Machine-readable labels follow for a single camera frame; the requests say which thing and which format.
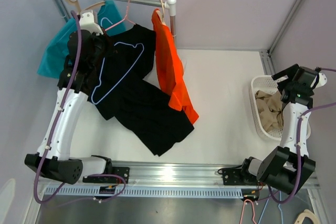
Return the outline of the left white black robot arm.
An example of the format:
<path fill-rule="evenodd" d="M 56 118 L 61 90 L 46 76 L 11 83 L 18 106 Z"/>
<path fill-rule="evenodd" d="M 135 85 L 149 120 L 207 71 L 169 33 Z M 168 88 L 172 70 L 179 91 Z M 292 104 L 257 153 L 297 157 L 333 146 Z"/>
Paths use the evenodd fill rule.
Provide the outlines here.
<path fill-rule="evenodd" d="M 98 82 L 103 59 L 113 52 L 112 39 L 81 30 L 74 31 L 67 42 L 69 50 L 59 75 L 55 109 L 46 135 L 35 154 L 27 154 L 26 166 L 38 176 L 65 184 L 75 184 L 94 174 L 102 183 L 112 179 L 113 169 L 105 158 L 71 158 L 72 137 L 84 104 Z"/>

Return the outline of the beige t shirt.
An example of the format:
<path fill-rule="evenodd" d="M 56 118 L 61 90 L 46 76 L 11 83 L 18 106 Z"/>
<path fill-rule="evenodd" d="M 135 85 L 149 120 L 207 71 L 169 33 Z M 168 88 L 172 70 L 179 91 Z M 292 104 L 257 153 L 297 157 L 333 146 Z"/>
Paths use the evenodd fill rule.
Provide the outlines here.
<path fill-rule="evenodd" d="M 276 91 L 268 94 L 261 90 L 255 93 L 257 110 L 262 128 L 266 132 L 283 129 L 282 101 L 281 94 Z"/>

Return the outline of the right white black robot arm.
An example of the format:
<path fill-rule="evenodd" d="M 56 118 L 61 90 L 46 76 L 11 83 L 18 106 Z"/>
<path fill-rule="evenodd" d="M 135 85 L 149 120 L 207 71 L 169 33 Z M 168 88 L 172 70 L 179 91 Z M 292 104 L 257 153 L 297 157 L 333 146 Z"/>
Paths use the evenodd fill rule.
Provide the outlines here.
<path fill-rule="evenodd" d="M 239 179 L 244 184 L 254 181 L 266 184 L 289 196 L 295 195 L 315 170 L 309 158 L 307 130 L 313 108 L 314 89 L 326 84 L 320 68 L 298 64 L 267 78 L 279 94 L 283 128 L 279 145 L 263 160 L 244 160 Z"/>

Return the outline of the light blue wire hanger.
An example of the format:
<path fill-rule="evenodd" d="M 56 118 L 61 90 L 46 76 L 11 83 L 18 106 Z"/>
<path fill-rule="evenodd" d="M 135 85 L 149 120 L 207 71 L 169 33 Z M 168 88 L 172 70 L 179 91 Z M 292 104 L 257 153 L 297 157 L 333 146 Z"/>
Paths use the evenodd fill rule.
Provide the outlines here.
<path fill-rule="evenodd" d="M 147 35 L 151 36 L 152 31 L 135 24 L 129 30 L 109 37 L 112 46 L 104 55 L 91 103 L 104 103 L 133 73 L 137 78 L 146 76 Z"/>

